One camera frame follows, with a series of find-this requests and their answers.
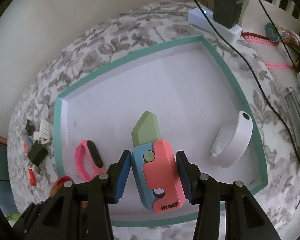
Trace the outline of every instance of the silver screw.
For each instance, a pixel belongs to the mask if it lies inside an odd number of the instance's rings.
[[[199,178],[201,180],[207,180],[207,179],[209,179],[209,175],[203,173],[203,174],[200,174]]]
[[[243,187],[244,183],[243,183],[241,180],[237,180],[237,181],[235,182],[235,185],[236,185],[237,187]]]
[[[71,187],[72,186],[72,181],[66,181],[63,186],[65,187]]]
[[[99,175],[99,179],[108,179],[108,174],[106,174],[106,173],[101,173],[100,175]]]

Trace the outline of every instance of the logo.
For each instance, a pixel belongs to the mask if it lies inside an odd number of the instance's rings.
[[[170,209],[170,208],[175,208],[175,207],[177,207],[178,205],[179,205],[179,201],[177,200],[177,202],[172,203],[172,204],[170,204],[170,205],[164,205],[164,206],[161,205],[161,210]]]

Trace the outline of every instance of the power cord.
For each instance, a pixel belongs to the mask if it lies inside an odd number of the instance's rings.
[[[269,18],[270,22],[273,24],[273,26],[274,26],[274,28],[275,28],[277,34],[278,34],[279,37],[280,37],[281,42],[283,43],[283,39],[282,39],[282,37],[281,37],[281,35],[280,35],[280,33],[279,33],[277,27],[274,25],[274,23],[273,23],[271,17],[269,16],[268,12],[266,11],[265,7],[263,6],[261,0],[258,0],[258,1],[259,1],[259,3],[261,4],[263,10],[265,11],[267,17]],[[293,136],[292,136],[292,134],[291,134],[291,131],[290,131],[289,127],[287,126],[286,122],[283,120],[283,118],[279,115],[279,113],[274,109],[274,107],[273,107],[273,106],[271,105],[271,103],[269,102],[269,100],[268,100],[266,94],[264,93],[264,91],[263,91],[263,89],[262,89],[262,87],[261,87],[261,85],[260,85],[260,82],[259,82],[259,80],[258,80],[256,74],[254,73],[254,71],[253,71],[251,65],[250,65],[249,62],[245,59],[245,57],[244,57],[244,56],[243,56],[243,55],[242,55],[242,54],[241,54],[234,46],[232,46],[228,41],[226,41],[226,39],[225,39],[224,37],[222,37],[221,34],[216,30],[216,28],[213,26],[212,22],[209,20],[209,18],[208,18],[208,17],[206,16],[206,14],[203,12],[203,10],[202,10],[200,4],[198,3],[198,1],[197,1],[197,0],[194,0],[194,2],[196,3],[196,5],[197,5],[198,8],[200,9],[200,11],[202,12],[203,16],[204,16],[204,17],[206,18],[206,20],[208,21],[208,23],[211,25],[211,27],[212,27],[212,29],[215,31],[215,33],[216,33],[216,34],[224,41],[225,44],[227,44],[231,49],[233,49],[233,50],[234,50],[234,51],[235,51],[235,52],[236,52],[236,53],[244,60],[244,62],[247,64],[247,66],[248,66],[249,69],[251,70],[252,75],[253,75],[254,79],[256,80],[256,82],[257,82],[257,85],[258,85],[258,87],[259,87],[259,89],[260,89],[260,92],[261,92],[261,94],[262,94],[264,100],[266,101],[266,103],[268,104],[268,106],[270,107],[270,109],[274,112],[274,114],[278,117],[278,119],[282,122],[282,124],[284,125],[284,127],[287,129],[288,134],[289,134],[290,139],[291,139],[291,143],[292,143],[292,146],[293,146],[295,155],[296,155],[296,157],[297,157],[297,160],[298,160],[299,166],[300,166],[300,157],[299,157],[299,155],[298,155],[297,148],[296,148],[296,145],[295,145],[295,143],[294,143],[294,140],[293,140]],[[288,49],[287,49],[286,45],[285,45],[284,43],[283,43],[283,45],[284,45],[284,47],[285,47],[285,49],[286,49],[286,51],[287,51],[287,53],[288,53],[288,55],[289,55],[290,60],[292,61],[293,65],[294,65],[294,62],[293,62],[293,60],[292,60],[292,58],[291,58],[291,55],[290,55],[289,52],[288,52]]]

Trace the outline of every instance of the black power adapter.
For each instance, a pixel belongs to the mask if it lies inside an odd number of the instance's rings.
[[[231,29],[239,22],[242,5],[242,0],[214,0],[214,21]]]

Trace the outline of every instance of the table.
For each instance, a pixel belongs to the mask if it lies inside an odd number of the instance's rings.
[[[175,38],[202,34],[213,44],[229,65],[250,104],[264,144],[268,186],[255,195],[276,229],[287,225],[300,197],[300,172],[289,135],[283,124],[266,105],[252,73],[236,53],[216,37],[187,21],[187,13],[195,8],[193,0],[161,0],[142,8],[122,13],[88,30],[49,62],[35,82],[23,93],[10,120],[8,134],[8,166],[11,188],[17,208],[23,212],[31,202],[44,201],[57,179],[53,145],[36,175],[37,186],[29,185],[28,159],[24,153],[26,119],[39,127],[40,120],[53,123],[57,95],[69,85],[99,66],[116,60],[131,51]],[[269,101],[291,127],[283,98],[272,75],[257,53],[243,38],[234,47],[252,65]],[[253,93],[245,88],[253,86]],[[195,221],[156,228],[117,228],[116,239],[189,239]],[[225,213],[221,213],[220,239],[224,239]]]

